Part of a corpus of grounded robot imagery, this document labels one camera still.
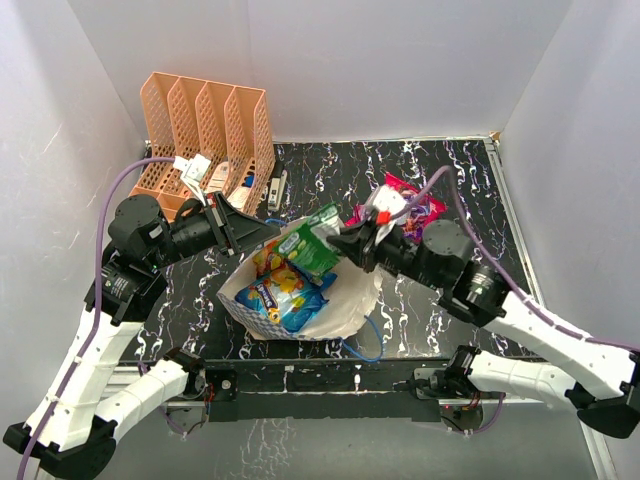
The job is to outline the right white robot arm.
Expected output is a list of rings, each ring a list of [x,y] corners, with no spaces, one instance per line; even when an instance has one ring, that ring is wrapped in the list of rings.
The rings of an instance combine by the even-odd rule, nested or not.
[[[571,336],[570,326],[510,286],[496,268],[473,260],[473,242],[451,221],[429,224],[419,243],[398,226],[373,220],[346,227],[330,245],[365,272],[381,267],[441,293],[454,318],[509,338],[541,357],[513,360],[459,346],[446,368],[415,371],[405,387],[416,397],[501,393],[575,410],[603,435],[626,439],[639,425],[639,354]]]

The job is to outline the aluminium frame rail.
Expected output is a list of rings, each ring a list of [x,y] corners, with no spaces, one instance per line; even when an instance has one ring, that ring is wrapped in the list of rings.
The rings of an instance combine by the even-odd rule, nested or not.
[[[560,407],[570,402],[566,392],[576,384],[575,379],[551,364],[488,354],[477,357],[469,367],[408,360],[240,360],[202,364],[199,373],[189,377],[185,391],[170,393],[167,399],[195,401],[203,399],[207,392],[222,402],[233,402],[240,395],[339,399],[380,395],[388,400],[399,394],[419,400],[471,400],[475,396],[496,398],[506,394]]]

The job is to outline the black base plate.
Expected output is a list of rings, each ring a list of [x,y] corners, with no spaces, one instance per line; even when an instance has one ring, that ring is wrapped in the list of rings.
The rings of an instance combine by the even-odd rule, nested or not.
[[[445,361],[383,359],[210,360],[205,363],[207,393],[173,397],[177,409],[202,408],[209,422],[254,419],[410,419],[439,422],[452,406],[479,404],[473,394],[430,397],[426,378]]]

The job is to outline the orange plastic file organizer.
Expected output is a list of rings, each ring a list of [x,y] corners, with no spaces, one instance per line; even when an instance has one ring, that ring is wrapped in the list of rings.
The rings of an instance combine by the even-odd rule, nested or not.
[[[203,155],[211,164],[202,188],[227,165],[222,192],[257,212],[275,167],[264,89],[154,72],[140,98],[154,157]]]

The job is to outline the grey stapler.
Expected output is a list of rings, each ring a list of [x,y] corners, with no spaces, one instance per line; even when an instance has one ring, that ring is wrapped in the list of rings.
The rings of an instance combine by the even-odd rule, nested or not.
[[[286,187],[287,171],[282,161],[277,161],[271,175],[267,197],[267,209],[276,212],[280,209]]]

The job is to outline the blue checkered paper bag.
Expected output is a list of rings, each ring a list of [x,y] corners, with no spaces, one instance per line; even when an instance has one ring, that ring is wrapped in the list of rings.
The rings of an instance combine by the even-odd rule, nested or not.
[[[260,243],[217,293],[257,340],[344,340],[370,320],[382,275],[365,273],[328,245],[343,222],[328,204]]]

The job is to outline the small blue white packet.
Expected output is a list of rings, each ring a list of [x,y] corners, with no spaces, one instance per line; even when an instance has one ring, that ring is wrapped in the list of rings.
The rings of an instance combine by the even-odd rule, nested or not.
[[[309,276],[309,281],[317,287],[320,291],[325,291],[330,288],[337,279],[337,274],[333,271],[329,271],[321,276]]]

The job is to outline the white bottle in organizer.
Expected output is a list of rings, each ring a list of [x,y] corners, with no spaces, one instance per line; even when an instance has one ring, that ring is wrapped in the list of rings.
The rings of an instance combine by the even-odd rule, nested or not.
[[[207,185],[205,192],[222,192],[227,195],[229,193],[230,183],[230,163],[227,159],[220,162],[214,169]]]

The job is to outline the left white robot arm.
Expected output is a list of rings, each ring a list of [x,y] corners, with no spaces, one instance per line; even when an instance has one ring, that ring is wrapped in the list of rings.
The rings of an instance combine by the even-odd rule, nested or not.
[[[280,233],[220,193],[185,201],[174,221],[156,198],[133,195],[118,205],[107,229],[110,241],[97,248],[97,275],[59,372],[38,408],[3,437],[23,464],[34,458],[56,479],[96,478],[138,422],[174,397],[204,392],[204,361],[176,347],[129,386],[103,396],[166,288],[163,268],[211,248],[227,256],[250,252]]]

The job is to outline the rainbow candy bag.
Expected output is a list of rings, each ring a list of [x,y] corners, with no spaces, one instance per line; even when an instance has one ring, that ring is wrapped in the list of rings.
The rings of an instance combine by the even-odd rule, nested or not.
[[[323,276],[340,261],[338,250],[327,238],[339,235],[342,226],[337,205],[327,204],[287,233],[274,250],[307,274]]]

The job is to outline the orange candy bag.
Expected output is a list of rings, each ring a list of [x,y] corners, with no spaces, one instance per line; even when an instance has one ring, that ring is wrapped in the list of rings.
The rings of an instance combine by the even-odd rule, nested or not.
[[[271,242],[253,255],[252,262],[256,270],[257,278],[287,264],[286,258],[275,250],[276,244],[276,241]]]

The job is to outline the blue snack packet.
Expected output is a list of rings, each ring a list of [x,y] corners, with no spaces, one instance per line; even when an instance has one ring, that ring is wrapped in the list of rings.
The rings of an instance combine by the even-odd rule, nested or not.
[[[289,333],[299,332],[329,301],[303,274],[271,271],[237,292],[234,300]]]

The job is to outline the pink chips bag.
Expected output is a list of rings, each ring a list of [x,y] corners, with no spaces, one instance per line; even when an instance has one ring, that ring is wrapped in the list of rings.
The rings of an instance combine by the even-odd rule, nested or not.
[[[391,188],[398,191],[404,197],[404,199],[408,202],[408,204],[411,203],[413,199],[420,192],[418,188],[408,184],[407,182],[399,179],[398,177],[392,175],[391,173],[387,173],[385,175],[385,183],[383,185],[388,185]],[[346,222],[347,226],[356,225],[357,223],[365,219],[364,204],[357,205],[354,208],[354,213],[352,217]]]

